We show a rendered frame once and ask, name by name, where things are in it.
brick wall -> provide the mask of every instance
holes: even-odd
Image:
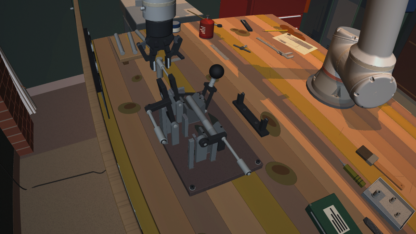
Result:
[[[0,128],[16,152],[33,153],[33,122],[0,58]]]

white label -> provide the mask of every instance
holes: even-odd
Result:
[[[301,39],[293,36],[292,34],[285,33],[273,39],[280,41],[281,43],[287,45],[288,47],[302,53],[303,55],[316,50],[317,48]]]
[[[344,234],[347,231],[349,231],[349,227],[347,226],[346,222],[341,217],[341,215],[338,213],[337,209],[335,209],[334,205],[332,205],[328,208],[325,208],[324,212],[327,215],[329,221],[334,226],[335,230],[339,234]]]

grey parts tray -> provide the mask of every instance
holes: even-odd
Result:
[[[374,197],[372,194],[376,190],[380,190],[380,193],[377,197]],[[361,195],[396,231],[400,231],[415,212],[381,177]],[[396,199],[391,203],[390,199],[393,197],[396,197]]]

red oil can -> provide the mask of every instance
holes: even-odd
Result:
[[[208,16],[199,22],[199,37],[203,39],[211,39],[214,37],[214,21],[208,19]]]

yellow pencil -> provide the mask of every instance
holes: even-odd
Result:
[[[281,29],[281,30],[265,30],[263,32],[280,32],[280,31],[287,31],[287,29]]]

